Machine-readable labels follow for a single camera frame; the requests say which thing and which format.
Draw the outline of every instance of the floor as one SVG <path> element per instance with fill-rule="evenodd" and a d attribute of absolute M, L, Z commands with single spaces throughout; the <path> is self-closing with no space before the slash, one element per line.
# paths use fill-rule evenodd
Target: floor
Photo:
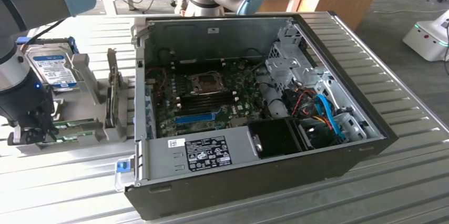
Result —
<path fill-rule="evenodd" d="M 117 13 L 121 15 L 137 14 L 148 9 L 152 1 L 136 4 L 139 10 L 129 11 L 124 1 L 116 2 Z M 173 13 L 169 1 L 155 1 L 147 14 Z M 403 38 L 417 21 L 433 20 L 440 13 L 400 12 L 380 14 L 373 11 L 391 12 L 397 10 L 439 11 L 449 9 L 449 2 L 437 3 L 437 0 L 375 0 L 369 11 L 359 25 L 356 33 L 371 49 L 396 72 L 420 99 L 431 107 L 443 121 L 449 124 L 449 76 L 443 62 L 428 62 L 403 43 Z M 104 15 L 103 3 L 85 13 Z"/>

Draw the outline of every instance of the metal table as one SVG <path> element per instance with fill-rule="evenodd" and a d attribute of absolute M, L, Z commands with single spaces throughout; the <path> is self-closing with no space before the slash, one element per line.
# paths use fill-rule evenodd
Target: metal table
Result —
<path fill-rule="evenodd" d="M 340 178 L 151 223 L 449 220 L 448 128 L 340 19 L 325 12 L 301 15 L 401 139 Z M 100 65 L 107 68 L 107 47 L 116 47 L 120 52 L 124 74 L 133 73 L 131 21 L 117 17 L 77 17 L 69 21 L 79 30 L 75 36 L 80 50 L 100 62 L 97 76 L 103 74 Z M 63 30 L 64 27 L 48 36 L 67 36 Z M 0 144 L 3 154 L 11 148 L 4 141 Z M 65 151 L 44 149 L 40 155 L 11 151 L 0 159 L 0 222 L 143 223 L 125 196 L 113 188 L 113 164 L 133 151 L 133 141 Z"/>

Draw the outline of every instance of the blue latch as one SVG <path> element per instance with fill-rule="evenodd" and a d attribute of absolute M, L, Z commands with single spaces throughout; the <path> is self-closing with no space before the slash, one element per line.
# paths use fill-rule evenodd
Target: blue latch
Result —
<path fill-rule="evenodd" d="M 131 172 L 131 161 L 119 161 L 116 173 Z"/>

